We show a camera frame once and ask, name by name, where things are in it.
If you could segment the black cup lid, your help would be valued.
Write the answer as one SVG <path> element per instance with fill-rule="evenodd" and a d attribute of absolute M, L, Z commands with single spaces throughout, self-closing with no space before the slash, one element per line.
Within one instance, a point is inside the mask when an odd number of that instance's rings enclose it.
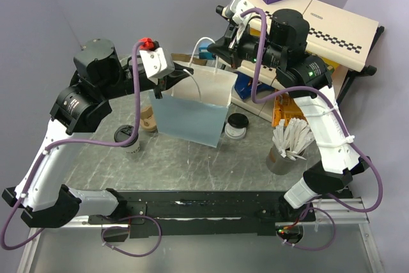
<path fill-rule="evenodd" d="M 132 125 L 122 125 L 118 127 L 118 129 L 114 133 L 114 142 L 124 143 L 124 145 L 122 145 L 122 147 L 124 148 L 134 145 L 139 139 L 139 134 L 136 134 L 136 136 L 132 137 L 133 131 L 134 126 Z"/>
<path fill-rule="evenodd" d="M 228 117 L 228 124 L 236 129 L 247 128 L 249 119 L 242 113 L 233 113 Z"/>

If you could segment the light blue paper bag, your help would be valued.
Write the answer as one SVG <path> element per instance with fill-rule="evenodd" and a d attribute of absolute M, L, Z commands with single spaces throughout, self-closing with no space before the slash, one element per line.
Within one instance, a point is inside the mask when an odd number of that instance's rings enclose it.
<path fill-rule="evenodd" d="M 216 147 L 231 104 L 237 75 L 217 65 L 176 61 L 193 69 L 182 81 L 155 98 L 149 92 L 158 131 L 187 141 Z"/>

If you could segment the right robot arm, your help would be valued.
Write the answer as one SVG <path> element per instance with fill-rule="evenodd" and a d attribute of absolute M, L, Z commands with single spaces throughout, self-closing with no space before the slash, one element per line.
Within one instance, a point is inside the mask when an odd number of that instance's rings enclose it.
<path fill-rule="evenodd" d="M 277 80 L 306 118 L 320 151 L 320 162 L 304 172 L 279 205 L 280 216 L 293 221 L 314 197 L 347 186 L 353 172 L 362 169 L 369 159 L 347 131 L 336 106 L 328 66 L 320 57 L 306 52 L 310 25 L 301 13 L 280 9 L 271 22 L 266 21 L 260 8 L 240 13 L 218 6 L 217 13 L 229 21 L 229 27 L 208 50 L 231 68 L 238 68 L 242 61 L 255 64 L 251 99 L 256 104 L 261 102 L 256 97 L 261 67 L 275 69 Z"/>

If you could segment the white plastic cup lids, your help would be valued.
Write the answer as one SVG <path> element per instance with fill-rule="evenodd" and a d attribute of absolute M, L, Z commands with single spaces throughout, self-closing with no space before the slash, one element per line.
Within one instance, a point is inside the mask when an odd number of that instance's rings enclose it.
<path fill-rule="evenodd" d="M 225 128 L 224 128 L 224 133 L 225 135 L 230 138 L 230 139 L 234 139 L 234 140 L 239 140 L 239 139 L 243 139 L 246 135 L 247 132 L 247 128 L 243 127 L 243 128 L 236 128 L 231 126 L 230 124 L 226 124 Z"/>

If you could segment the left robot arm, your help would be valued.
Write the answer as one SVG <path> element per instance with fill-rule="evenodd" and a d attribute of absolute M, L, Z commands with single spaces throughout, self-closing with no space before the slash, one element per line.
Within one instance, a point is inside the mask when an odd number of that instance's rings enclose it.
<path fill-rule="evenodd" d="M 57 97 L 43 143 L 23 180 L 3 191 L 2 197 L 30 228 L 59 228 L 82 215 L 104 215 L 118 223 L 127 214 L 126 199 L 114 189 L 82 191 L 64 179 L 82 144 L 93 144 L 92 135 L 111 113 L 110 100 L 152 90 L 156 98 L 193 69 L 175 63 L 149 38 L 139 40 L 131 63 L 122 65 L 114 44 L 107 39 L 86 43 L 73 59 L 70 85 Z"/>

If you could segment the single white paper cup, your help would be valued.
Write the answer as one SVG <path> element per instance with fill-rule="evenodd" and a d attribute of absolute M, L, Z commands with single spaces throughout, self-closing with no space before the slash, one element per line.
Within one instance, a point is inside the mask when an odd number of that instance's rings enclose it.
<path fill-rule="evenodd" d="M 135 154 L 140 149 L 140 142 L 137 139 L 136 141 L 132 141 L 130 144 L 123 146 L 122 149 L 127 154 Z"/>

